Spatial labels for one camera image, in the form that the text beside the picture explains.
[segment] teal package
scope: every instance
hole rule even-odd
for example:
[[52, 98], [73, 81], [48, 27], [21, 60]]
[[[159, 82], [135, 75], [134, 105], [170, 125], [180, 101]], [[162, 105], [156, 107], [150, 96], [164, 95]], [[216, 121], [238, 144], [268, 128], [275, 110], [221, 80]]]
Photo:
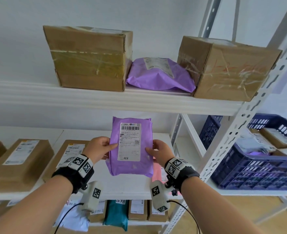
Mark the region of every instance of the teal package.
[[121, 227], [127, 232], [129, 200], [108, 200], [103, 225]]

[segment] person's right hand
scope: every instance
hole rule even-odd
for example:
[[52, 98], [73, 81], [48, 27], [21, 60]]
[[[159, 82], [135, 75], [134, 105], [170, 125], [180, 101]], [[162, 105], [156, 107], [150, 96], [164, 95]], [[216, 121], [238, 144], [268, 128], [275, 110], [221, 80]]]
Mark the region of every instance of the person's right hand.
[[163, 141], [154, 139], [153, 148], [146, 148], [146, 152], [157, 159], [157, 162], [164, 167], [165, 163], [175, 157], [171, 148]]

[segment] dark blue basket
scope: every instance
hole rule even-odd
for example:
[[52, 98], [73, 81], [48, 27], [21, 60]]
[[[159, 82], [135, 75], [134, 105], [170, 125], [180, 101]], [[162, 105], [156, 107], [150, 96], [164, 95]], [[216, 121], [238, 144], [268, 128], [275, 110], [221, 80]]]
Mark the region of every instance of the dark blue basket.
[[[222, 116], [208, 116], [200, 133], [205, 149], [216, 135], [221, 119]], [[256, 114], [247, 127], [275, 128], [287, 137], [287, 119], [279, 115]], [[220, 189], [287, 190], [287, 157], [248, 155], [234, 144], [211, 179]]]

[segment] purple package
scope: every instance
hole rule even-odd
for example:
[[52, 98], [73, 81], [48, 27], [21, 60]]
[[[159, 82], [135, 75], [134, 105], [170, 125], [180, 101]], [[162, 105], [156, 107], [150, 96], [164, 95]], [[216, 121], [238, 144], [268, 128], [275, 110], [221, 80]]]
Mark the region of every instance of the purple package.
[[196, 88], [187, 70], [169, 58], [158, 57], [134, 60], [126, 83], [147, 90], [179, 88], [191, 93]]
[[152, 122], [150, 119], [113, 117], [110, 144], [118, 147], [106, 159], [112, 176], [118, 174], [153, 175], [153, 157], [145, 148], [152, 148]]

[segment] floor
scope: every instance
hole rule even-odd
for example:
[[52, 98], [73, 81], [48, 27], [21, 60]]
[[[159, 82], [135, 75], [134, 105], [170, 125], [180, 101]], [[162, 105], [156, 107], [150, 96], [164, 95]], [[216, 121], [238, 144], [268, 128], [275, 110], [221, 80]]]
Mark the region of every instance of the floor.
[[[263, 214], [269, 212], [274, 207], [281, 204], [278, 197], [242, 197], [242, 196], [228, 196], [226, 197], [232, 204], [234, 204], [241, 213], [247, 218], [254, 220]], [[287, 211], [284, 211], [270, 220], [260, 224], [260, 228], [266, 234], [281, 234], [287, 233]], [[128, 233], [130, 234], [157, 234], [161, 226], [129, 226]], [[77, 234], [83, 232], [74, 232], [68, 229], [60, 228], [57, 234]], [[122, 228], [117, 227], [90, 227], [88, 234], [122, 234], [125, 233]], [[192, 217], [185, 212], [178, 224], [173, 229], [172, 233], [196, 233], [196, 224]]]

